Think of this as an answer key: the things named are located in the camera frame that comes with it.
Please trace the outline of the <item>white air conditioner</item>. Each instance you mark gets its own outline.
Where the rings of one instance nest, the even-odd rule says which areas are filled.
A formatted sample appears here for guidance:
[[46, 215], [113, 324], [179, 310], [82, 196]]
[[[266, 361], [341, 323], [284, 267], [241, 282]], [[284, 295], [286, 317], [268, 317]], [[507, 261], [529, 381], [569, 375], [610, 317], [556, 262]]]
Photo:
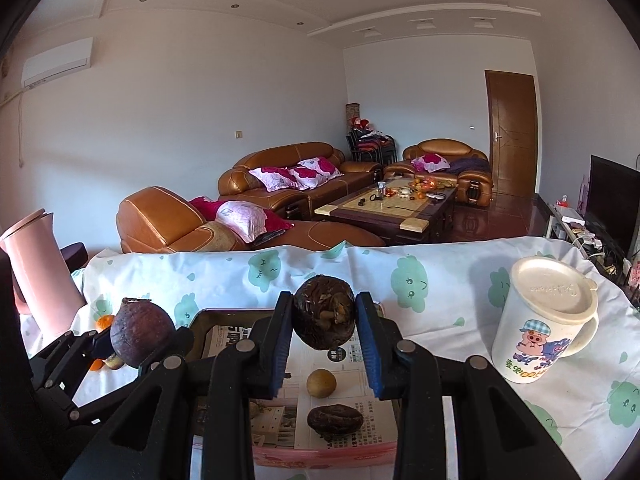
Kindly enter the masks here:
[[41, 52], [25, 61], [22, 88], [31, 89], [91, 66], [93, 38], [79, 39]]

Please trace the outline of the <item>light pink pillow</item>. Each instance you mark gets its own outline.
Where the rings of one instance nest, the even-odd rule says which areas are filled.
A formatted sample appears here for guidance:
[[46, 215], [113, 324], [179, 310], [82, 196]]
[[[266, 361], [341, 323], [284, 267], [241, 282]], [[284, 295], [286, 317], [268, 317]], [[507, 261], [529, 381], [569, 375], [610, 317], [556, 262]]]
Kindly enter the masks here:
[[249, 202], [224, 202], [217, 209], [215, 220], [235, 232], [245, 244], [253, 243], [267, 232], [265, 211]]

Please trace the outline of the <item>orange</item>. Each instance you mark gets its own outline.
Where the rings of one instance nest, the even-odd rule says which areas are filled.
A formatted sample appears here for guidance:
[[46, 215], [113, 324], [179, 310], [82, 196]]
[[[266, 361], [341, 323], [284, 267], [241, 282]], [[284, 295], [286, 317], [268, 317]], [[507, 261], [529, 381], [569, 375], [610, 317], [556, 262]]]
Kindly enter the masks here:
[[113, 321], [114, 321], [114, 315], [112, 314], [106, 314], [106, 315], [100, 316], [96, 320], [96, 330], [98, 332], [103, 332], [104, 330], [112, 326]]
[[96, 372], [97, 370], [100, 370], [102, 367], [104, 367], [104, 361], [101, 359], [96, 359], [92, 362], [90, 366], [90, 370], [92, 370], [93, 372]]

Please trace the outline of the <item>pink electric kettle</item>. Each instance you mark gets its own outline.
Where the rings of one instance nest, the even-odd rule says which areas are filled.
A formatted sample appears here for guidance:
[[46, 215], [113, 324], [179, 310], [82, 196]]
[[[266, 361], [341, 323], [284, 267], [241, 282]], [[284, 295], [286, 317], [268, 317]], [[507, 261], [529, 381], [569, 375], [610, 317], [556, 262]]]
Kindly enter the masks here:
[[52, 212], [41, 208], [14, 223], [1, 234], [1, 248], [11, 260], [18, 310], [47, 339], [65, 333], [86, 302], [58, 248]]

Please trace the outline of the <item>black corner rack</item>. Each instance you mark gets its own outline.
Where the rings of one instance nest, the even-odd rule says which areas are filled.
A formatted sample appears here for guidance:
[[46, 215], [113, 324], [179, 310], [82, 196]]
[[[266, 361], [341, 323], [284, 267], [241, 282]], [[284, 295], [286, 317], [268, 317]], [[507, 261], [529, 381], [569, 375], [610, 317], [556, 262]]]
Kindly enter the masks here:
[[348, 103], [345, 113], [346, 139], [355, 162], [377, 162], [383, 166], [396, 162], [395, 140], [376, 130], [369, 119], [360, 116], [359, 103]]

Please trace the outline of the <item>layered dessert cup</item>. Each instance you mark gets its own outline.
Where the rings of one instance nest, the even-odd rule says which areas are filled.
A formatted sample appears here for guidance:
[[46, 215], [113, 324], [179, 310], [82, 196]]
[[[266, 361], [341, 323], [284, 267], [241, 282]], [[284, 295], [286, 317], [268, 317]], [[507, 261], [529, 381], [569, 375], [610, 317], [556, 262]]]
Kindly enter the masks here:
[[110, 370], [119, 370], [125, 365], [124, 361], [116, 353], [113, 353], [111, 356], [105, 359], [103, 363]]

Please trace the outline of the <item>white cartoon pig mug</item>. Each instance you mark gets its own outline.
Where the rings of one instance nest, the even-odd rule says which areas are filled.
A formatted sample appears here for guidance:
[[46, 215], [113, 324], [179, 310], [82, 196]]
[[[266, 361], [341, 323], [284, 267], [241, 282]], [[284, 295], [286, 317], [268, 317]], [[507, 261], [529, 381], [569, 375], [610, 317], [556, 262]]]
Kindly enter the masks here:
[[510, 271], [492, 364], [509, 382], [536, 382], [558, 359], [588, 346], [598, 327], [595, 281], [558, 260], [523, 258]]

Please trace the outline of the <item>dark wrinkled fruit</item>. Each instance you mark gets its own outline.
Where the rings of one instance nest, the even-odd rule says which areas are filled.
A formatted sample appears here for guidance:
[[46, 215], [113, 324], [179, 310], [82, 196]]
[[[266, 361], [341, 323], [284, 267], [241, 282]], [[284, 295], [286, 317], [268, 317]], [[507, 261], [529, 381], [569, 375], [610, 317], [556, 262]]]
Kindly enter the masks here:
[[357, 432], [363, 425], [363, 414], [344, 404], [322, 405], [309, 411], [307, 425], [322, 439], [332, 441]]

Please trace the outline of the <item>pink floral cushion,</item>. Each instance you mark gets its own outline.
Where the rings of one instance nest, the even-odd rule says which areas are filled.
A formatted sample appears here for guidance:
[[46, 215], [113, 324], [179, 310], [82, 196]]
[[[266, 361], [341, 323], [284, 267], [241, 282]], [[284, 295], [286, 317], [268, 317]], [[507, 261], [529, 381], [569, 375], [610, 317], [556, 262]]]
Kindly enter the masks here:
[[337, 166], [325, 157], [313, 157], [301, 160], [296, 166], [288, 168], [295, 177], [301, 191], [311, 191], [343, 174]]
[[298, 190], [299, 184], [291, 171], [275, 166], [263, 166], [251, 169], [249, 172], [254, 178], [262, 182], [268, 193], [285, 190]]

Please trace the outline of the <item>small yellow round fruit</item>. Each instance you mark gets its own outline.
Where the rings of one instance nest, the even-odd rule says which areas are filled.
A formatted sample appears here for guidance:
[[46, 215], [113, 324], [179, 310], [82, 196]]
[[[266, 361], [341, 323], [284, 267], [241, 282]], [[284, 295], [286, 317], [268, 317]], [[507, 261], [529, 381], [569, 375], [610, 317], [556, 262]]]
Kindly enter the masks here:
[[310, 396], [316, 399], [325, 399], [334, 393], [337, 380], [333, 373], [324, 368], [318, 368], [309, 374], [306, 380], [306, 389]]

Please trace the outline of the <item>brown wooden door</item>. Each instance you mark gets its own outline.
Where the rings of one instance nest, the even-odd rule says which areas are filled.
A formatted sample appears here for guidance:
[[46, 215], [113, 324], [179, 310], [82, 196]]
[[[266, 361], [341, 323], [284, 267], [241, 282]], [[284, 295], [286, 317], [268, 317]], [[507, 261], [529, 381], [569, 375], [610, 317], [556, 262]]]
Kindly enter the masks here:
[[538, 110], [534, 77], [485, 72], [490, 164], [496, 192], [532, 198], [538, 162]]

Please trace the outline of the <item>pink Genji tin box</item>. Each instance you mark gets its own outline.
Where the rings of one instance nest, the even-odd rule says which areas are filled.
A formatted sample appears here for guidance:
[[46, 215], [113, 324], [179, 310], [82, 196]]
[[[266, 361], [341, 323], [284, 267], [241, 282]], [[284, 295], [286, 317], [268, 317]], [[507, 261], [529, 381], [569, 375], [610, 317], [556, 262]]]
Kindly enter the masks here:
[[[306, 380], [324, 368], [337, 387], [325, 399], [310, 396]], [[307, 415], [322, 405], [344, 404], [363, 414], [362, 427], [332, 441], [307, 425]], [[317, 351], [292, 336], [285, 378], [272, 400], [250, 401], [254, 464], [269, 468], [335, 469], [391, 464], [397, 441], [397, 405], [380, 401], [368, 384], [358, 335], [335, 350]]]

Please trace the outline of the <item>dark brown round fruit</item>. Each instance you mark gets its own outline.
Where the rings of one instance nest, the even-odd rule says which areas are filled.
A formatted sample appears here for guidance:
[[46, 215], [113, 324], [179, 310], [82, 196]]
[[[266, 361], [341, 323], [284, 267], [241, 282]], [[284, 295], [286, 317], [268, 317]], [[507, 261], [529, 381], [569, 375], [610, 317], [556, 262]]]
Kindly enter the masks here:
[[294, 295], [292, 326], [299, 339], [314, 350], [335, 349], [355, 331], [357, 308], [349, 284], [329, 275], [315, 275]]

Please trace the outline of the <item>purple passion fruit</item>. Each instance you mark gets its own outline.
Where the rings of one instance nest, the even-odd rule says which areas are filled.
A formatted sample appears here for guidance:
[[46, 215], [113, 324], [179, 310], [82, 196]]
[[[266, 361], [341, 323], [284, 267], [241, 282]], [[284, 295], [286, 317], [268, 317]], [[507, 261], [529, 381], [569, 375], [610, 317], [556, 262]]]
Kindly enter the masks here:
[[111, 344], [122, 362], [138, 367], [175, 330], [167, 312], [151, 299], [124, 298], [111, 325]]

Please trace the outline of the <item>pink floral cushion, right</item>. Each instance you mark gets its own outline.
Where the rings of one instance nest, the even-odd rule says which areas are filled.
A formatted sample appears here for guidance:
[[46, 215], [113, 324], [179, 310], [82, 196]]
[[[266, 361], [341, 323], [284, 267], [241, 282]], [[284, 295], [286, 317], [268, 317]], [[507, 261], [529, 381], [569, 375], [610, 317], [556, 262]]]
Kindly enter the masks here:
[[325, 157], [313, 157], [301, 160], [296, 166], [288, 168], [295, 177], [301, 191], [311, 191], [343, 174], [337, 166]]

